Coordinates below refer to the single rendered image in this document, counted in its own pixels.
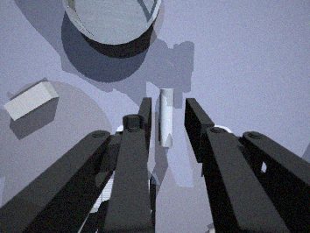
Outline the grey cylinder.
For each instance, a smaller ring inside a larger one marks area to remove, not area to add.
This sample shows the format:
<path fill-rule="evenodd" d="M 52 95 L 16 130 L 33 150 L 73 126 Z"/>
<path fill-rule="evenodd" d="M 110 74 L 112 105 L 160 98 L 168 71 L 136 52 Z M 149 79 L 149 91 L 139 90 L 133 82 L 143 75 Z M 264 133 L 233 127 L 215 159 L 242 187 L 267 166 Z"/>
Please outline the grey cylinder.
<path fill-rule="evenodd" d="M 173 91 L 162 88 L 160 95 L 160 145 L 170 147 L 173 144 Z"/>

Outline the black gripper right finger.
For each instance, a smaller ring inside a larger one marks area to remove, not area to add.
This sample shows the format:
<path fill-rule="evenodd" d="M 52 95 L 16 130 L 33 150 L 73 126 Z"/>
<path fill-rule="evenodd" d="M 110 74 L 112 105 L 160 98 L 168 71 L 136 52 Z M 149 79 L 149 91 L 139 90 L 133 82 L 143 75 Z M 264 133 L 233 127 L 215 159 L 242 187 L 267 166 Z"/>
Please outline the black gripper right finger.
<path fill-rule="evenodd" d="M 184 125 L 215 233 L 310 233 L 310 163 L 259 132 L 215 125 L 194 98 Z"/>

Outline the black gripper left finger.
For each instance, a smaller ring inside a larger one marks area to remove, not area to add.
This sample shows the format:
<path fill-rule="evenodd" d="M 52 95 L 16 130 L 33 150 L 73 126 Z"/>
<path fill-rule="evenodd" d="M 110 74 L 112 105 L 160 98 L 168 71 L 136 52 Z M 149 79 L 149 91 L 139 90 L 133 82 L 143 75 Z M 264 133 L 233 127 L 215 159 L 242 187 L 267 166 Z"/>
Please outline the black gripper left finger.
<path fill-rule="evenodd" d="M 154 233 L 147 162 L 151 97 L 114 135 L 93 131 L 0 208 L 0 233 L 78 233 L 115 171 L 103 231 Z"/>

